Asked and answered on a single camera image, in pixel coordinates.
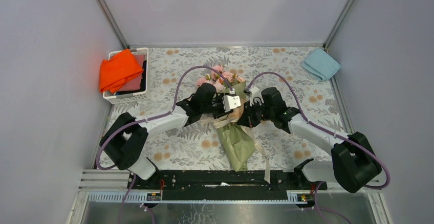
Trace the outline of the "peach fake rose stem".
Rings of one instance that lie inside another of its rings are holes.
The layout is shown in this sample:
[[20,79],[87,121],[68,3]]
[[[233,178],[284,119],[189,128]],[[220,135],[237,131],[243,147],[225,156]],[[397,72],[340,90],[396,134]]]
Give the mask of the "peach fake rose stem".
[[196,81],[196,88],[199,88],[203,83],[212,84],[218,93],[222,92],[225,89],[225,86],[222,85],[219,81],[213,81],[212,79],[207,80],[205,77],[201,77]]

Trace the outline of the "brown kraft wrapping paper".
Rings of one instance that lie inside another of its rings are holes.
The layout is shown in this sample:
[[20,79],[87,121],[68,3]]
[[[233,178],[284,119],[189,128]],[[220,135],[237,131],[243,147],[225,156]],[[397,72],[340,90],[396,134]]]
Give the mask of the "brown kraft wrapping paper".
[[246,83],[236,84],[233,88],[236,95],[240,97],[241,106],[234,109],[232,113],[216,119],[212,124],[217,131],[219,141],[223,145],[231,168],[234,171],[246,171],[248,169],[247,160],[256,151],[254,139],[249,135],[248,128],[237,124],[247,101],[244,93]]

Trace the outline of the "pink fake rose stem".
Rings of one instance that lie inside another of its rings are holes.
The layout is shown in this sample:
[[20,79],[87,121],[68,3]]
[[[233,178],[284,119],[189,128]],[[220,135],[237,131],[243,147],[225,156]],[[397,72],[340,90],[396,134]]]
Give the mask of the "pink fake rose stem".
[[220,74],[224,72],[224,67],[222,65],[215,65],[212,67],[213,71],[211,71],[211,78],[213,80],[217,80],[220,77]]

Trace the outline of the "fake rose stem with bud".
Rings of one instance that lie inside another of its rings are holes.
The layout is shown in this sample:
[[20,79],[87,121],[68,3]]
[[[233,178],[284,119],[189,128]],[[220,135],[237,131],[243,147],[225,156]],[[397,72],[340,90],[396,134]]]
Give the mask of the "fake rose stem with bud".
[[222,75],[223,75],[223,77],[225,77],[228,81],[230,81],[230,83],[231,83],[232,85],[236,85],[236,84],[243,83],[243,82],[246,81],[243,77],[241,77],[241,76],[239,76],[238,74],[235,74],[235,73],[231,73],[231,72],[223,72]]

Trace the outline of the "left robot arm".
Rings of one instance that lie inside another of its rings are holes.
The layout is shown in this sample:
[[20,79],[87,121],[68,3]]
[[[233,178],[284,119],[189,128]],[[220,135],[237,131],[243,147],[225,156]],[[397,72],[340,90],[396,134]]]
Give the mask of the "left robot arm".
[[220,118],[241,106],[235,91],[218,93],[212,84],[202,84],[190,97],[178,101],[169,111],[143,117],[121,114],[100,141],[99,153],[105,153],[118,170],[127,170],[139,177],[147,189],[159,181],[157,166],[144,154],[147,140],[168,130],[189,126],[202,115]]

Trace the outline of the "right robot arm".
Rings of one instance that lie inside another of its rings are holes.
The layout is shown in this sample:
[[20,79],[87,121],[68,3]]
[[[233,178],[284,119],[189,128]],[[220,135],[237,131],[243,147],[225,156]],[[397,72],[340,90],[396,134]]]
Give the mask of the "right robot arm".
[[299,108],[287,106],[275,87],[260,91],[253,86],[244,92],[249,100],[237,122],[239,126],[254,128],[262,121],[271,121],[276,128],[309,141],[331,157],[308,159],[295,167],[293,181],[298,188],[306,189],[313,182],[338,183],[347,192],[356,193],[382,172],[362,133],[350,135],[313,125]]

